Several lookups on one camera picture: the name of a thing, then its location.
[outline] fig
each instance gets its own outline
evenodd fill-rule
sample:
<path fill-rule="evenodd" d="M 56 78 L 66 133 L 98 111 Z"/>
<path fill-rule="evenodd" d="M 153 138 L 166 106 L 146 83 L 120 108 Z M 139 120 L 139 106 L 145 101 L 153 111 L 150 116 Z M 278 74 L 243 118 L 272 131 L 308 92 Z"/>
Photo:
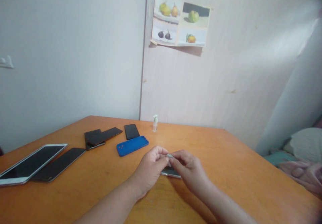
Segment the fig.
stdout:
<path fill-rule="evenodd" d="M 170 16 L 171 13 L 171 8 L 168 7 L 167 5 L 162 9 L 161 11 L 162 15 L 164 16 Z"/>
<path fill-rule="evenodd" d="M 171 15 L 175 16 L 175 17 L 178 15 L 178 9 L 177 9 L 175 4 L 174 4 L 174 6 L 173 6 L 173 8 L 171 10 Z"/>
<path fill-rule="evenodd" d="M 188 19 L 191 23 L 197 22 L 199 20 L 199 13 L 196 11 L 189 12 Z"/>
<path fill-rule="evenodd" d="M 170 33 L 169 33 L 169 30 L 168 30 L 168 33 L 165 35 L 165 38 L 166 38 L 166 39 L 169 39 L 169 40 L 171 39 L 171 35 L 170 35 Z"/>
<path fill-rule="evenodd" d="M 158 36 L 159 36 L 159 38 L 163 38 L 163 31 L 160 31 L 160 32 L 158 33 Z"/>

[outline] teal cloth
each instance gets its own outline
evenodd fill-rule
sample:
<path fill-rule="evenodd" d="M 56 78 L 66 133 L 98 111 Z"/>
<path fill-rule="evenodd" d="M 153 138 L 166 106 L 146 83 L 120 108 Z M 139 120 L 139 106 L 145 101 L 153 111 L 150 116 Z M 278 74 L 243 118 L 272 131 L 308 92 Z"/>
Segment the teal cloth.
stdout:
<path fill-rule="evenodd" d="M 288 161 L 297 161 L 296 157 L 284 151 L 276 151 L 271 155 L 265 156 L 264 159 L 266 159 L 268 162 L 270 162 L 272 165 L 276 167 L 278 167 L 280 163 Z"/>

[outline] hand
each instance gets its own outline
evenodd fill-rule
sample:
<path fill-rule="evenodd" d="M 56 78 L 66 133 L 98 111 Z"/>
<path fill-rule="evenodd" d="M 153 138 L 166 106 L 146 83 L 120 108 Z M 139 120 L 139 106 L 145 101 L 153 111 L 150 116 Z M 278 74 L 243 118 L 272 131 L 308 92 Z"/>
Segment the hand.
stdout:
<path fill-rule="evenodd" d="M 213 185 L 207 177 L 199 158 L 186 150 L 172 153 L 170 164 L 181 175 L 188 189 L 198 198 L 206 195 L 209 186 Z"/>
<path fill-rule="evenodd" d="M 141 199 L 154 186 L 161 171 L 168 165 L 169 158 L 164 157 L 168 150 L 160 146 L 153 147 L 147 152 L 139 163 L 129 180 L 138 191 L 138 199 Z"/>

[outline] small spray bottle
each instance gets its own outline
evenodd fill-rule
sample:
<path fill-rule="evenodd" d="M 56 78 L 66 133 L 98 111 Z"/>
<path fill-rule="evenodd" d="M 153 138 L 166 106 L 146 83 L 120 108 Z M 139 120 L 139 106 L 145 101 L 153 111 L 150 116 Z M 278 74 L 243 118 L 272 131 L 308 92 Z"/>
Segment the small spray bottle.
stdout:
<path fill-rule="evenodd" d="M 153 117 L 154 117 L 154 119 L 153 119 L 153 129 L 152 129 L 152 131 L 156 132 L 157 127 L 158 127 L 158 115 L 154 115 Z"/>

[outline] fruit poster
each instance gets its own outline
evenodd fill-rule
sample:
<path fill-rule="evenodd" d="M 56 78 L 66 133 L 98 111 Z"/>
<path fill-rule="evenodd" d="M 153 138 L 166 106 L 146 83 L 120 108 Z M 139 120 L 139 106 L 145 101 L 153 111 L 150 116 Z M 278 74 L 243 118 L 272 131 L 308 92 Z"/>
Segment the fruit poster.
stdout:
<path fill-rule="evenodd" d="M 151 42 L 204 47 L 209 17 L 209 7 L 181 0 L 154 0 Z"/>

